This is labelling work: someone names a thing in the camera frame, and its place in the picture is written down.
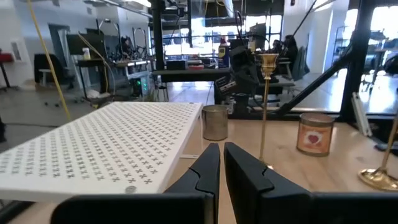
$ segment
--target gold candlestick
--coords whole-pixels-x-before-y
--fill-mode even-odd
[[[369,186],[378,190],[398,191],[398,180],[387,173],[387,161],[390,156],[392,143],[398,127],[398,113],[394,118],[391,133],[388,139],[387,149],[383,161],[378,169],[364,169],[358,174],[359,178]]]
[[[264,73],[264,106],[262,110],[262,127],[261,127],[261,147],[259,160],[267,164],[264,160],[264,151],[266,144],[266,123],[267,123],[267,103],[268,103],[268,89],[269,81],[271,80],[271,73],[276,68],[276,59],[278,54],[260,54],[262,58],[262,72]]]

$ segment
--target white pegboard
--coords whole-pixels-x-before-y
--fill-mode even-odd
[[[162,192],[201,107],[116,102],[27,141],[0,154],[0,198]]]

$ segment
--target candle jar with heart label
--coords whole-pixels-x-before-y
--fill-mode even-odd
[[[325,114],[301,114],[297,150],[311,156],[329,155],[334,121]]]

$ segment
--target red object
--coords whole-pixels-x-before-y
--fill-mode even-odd
[[[12,57],[12,54],[10,53],[2,53],[0,54],[0,62],[6,63],[6,62],[13,62],[14,59]]]

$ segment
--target gold candle holder base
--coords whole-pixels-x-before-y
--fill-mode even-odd
[[[398,191],[398,180],[388,175],[385,169],[364,169],[359,172],[358,177],[374,189]]]

